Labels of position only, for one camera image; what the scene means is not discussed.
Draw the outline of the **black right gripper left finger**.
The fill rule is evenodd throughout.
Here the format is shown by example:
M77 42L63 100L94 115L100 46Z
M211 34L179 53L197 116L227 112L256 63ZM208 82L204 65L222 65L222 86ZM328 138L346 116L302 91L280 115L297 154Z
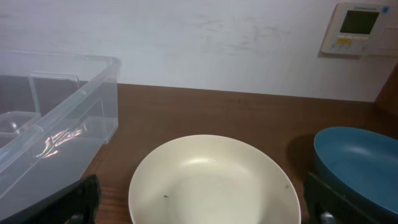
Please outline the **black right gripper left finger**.
M1 224L94 224L100 201L100 183L92 174L1 220Z

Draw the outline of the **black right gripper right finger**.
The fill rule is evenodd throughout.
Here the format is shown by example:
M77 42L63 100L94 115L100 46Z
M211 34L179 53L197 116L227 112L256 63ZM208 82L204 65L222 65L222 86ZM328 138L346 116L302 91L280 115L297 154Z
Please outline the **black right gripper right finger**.
M379 223L312 172L304 182L304 199L309 224Z

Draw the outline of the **blue bowl plate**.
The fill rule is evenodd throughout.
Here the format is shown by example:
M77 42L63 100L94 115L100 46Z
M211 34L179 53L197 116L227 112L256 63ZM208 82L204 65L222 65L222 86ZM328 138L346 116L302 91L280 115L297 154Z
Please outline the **blue bowl plate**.
M318 173L377 219L397 221L397 140L365 129L330 127L313 140Z

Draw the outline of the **cream plate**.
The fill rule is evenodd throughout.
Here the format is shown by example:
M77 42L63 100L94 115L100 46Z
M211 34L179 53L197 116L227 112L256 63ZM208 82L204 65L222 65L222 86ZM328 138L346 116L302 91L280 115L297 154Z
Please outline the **cream plate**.
M290 179L269 156L233 138L193 135L150 152L128 193L135 224L300 223Z

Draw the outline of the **clear plastic storage container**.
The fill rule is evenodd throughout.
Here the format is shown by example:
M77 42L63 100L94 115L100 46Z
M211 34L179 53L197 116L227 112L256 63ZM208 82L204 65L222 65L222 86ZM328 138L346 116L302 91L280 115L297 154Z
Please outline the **clear plastic storage container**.
M1 52L1 218L79 180L118 128L115 57Z

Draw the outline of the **wall control panel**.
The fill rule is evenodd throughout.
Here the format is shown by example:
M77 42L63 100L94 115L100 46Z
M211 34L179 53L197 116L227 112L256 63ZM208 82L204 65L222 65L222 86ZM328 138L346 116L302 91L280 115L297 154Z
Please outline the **wall control panel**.
M396 13L388 5L338 3L320 52L337 57L396 57Z

